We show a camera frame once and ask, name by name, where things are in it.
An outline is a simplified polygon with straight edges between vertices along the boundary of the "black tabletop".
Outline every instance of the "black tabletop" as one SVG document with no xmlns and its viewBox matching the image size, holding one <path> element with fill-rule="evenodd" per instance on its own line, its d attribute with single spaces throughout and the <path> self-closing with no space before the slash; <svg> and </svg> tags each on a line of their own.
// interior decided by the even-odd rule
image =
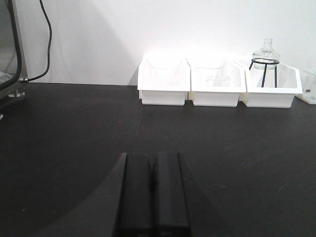
<svg viewBox="0 0 316 237">
<path fill-rule="evenodd" d="M 134 86 L 31 83 L 26 92 L 1 109 L 0 236 L 72 236 L 71 213 L 100 236 L 105 217 L 87 213 L 120 154 L 161 151 L 185 156 L 233 236 L 316 235 L 313 105 L 144 106 Z"/>
</svg>

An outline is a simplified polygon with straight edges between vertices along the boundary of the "glass flask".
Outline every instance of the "glass flask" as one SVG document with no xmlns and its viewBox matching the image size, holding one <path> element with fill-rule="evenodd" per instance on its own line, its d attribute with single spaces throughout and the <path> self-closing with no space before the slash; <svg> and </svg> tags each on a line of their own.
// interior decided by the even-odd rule
<svg viewBox="0 0 316 237">
<path fill-rule="evenodd" d="M 256 59 L 258 62 L 272 63 L 275 62 L 273 60 L 279 60 L 280 54 L 272 48 L 272 39 L 265 39 L 262 48 L 254 51 L 252 58 Z M 254 67 L 256 69 L 263 70 L 265 68 L 265 64 L 254 63 Z M 275 65 L 268 65 L 267 70 L 272 70 L 275 67 Z"/>
</svg>

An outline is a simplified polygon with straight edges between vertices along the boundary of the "black cable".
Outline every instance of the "black cable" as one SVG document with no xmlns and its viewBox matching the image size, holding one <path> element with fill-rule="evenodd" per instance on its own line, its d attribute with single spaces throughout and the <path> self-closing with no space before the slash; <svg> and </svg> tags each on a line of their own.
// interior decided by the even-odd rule
<svg viewBox="0 0 316 237">
<path fill-rule="evenodd" d="M 34 77 L 34 78 L 21 78 L 20 81 L 21 82 L 29 82 L 29 81 L 32 81 L 32 80 L 36 80 L 36 79 L 39 79 L 43 76 L 45 76 L 49 70 L 49 66 L 50 66 L 50 47 L 51 47 L 51 38 L 52 38 L 52 30 L 51 30 L 51 24 L 50 24 L 50 21 L 49 21 L 49 18 L 47 16 L 47 13 L 45 11 L 45 8 L 44 8 L 44 5 L 43 5 L 43 2 L 42 0 L 39 0 L 40 2 L 40 7 L 44 13 L 44 16 L 46 18 L 46 21 L 47 21 L 47 24 L 48 24 L 48 27 L 49 27 L 49 41 L 48 41 L 48 49 L 47 49 L 47 67 L 46 67 L 46 70 L 45 72 L 43 72 L 41 75 L 37 76 L 37 77 Z"/>
</svg>

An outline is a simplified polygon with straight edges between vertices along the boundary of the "metal ring stand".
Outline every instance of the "metal ring stand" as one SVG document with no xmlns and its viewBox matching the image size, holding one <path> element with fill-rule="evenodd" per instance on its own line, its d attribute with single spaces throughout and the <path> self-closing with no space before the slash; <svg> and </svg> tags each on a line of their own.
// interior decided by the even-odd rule
<svg viewBox="0 0 316 237">
<path fill-rule="evenodd" d="M 258 59 L 264 59 L 264 60 L 268 60 L 268 61 L 271 61 L 270 63 L 268 62 L 259 62 L 257 61 Z M 261 87 L 264 86 L 265 84 L 265 78 L 266 78 L 266 72 L 267 72 L 267 67 L 268 65 L 275 65 L 275 88 L 277 88 L 277 64 L 279 64 L 280 62 L 276 59 L 268 59 L 268 58 L 253 58 L 251 59 L 251 64 L 250 64 L 250 67 L 249 67 L 249 70 L 251 70 L 251 67 L 252 67 L 252 64 L 253 63 L 259 63 L 259 64 L 264 64 L 265 65 L 265 70 L 263 72 L 263 77 L 262 77 L 262 84 L 261 84 Z"/>
</svg>

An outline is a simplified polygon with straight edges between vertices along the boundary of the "white bin divider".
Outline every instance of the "white bin divider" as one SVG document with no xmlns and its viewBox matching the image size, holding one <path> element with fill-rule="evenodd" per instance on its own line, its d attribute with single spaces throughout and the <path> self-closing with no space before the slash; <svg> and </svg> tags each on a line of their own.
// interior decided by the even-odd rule
<svg viewBox="0 0 316 237">
<path fill-rule="evenodd" d="M 185 58 L 144 56 L 137 88 L 143 104 L 184 105 L 190 91 L 190 66 Z"/>
<path fill-rule="evenodd" d="M 197 61 L 191 66 L 191 92 L 194 105 L 237 106 L 239 94 L 246 92 L 244 68 L 232 60 Z"/>
<path fill-rule="evenodd" d="M 240 95 L 240 100 L 248 107 L 290 108 L 294 95 L 302 93 L 296 68 L 283 63 L 277 65 L 277 88 L 274 87 L 274 70 L 267 70 L 264 87 L 261 87 L 263 70 L 252 68 L 249 71 L 245 66 L 244 70 L 247 92 Z"/>
</svg>

